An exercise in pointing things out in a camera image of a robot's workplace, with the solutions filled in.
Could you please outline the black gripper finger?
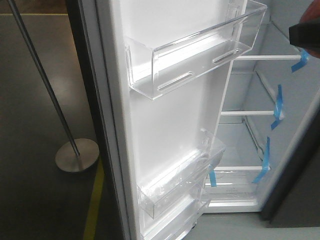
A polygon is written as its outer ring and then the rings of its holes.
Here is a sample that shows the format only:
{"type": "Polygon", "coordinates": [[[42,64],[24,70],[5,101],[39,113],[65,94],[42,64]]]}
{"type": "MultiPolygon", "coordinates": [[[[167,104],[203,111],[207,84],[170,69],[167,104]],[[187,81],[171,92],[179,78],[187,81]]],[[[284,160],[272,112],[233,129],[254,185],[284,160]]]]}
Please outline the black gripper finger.
{"type": "Polygon", "coordinates": [[[291,45],[305,50],[320,51],[320,20],[313,19],[289,27],[291,45]]]}

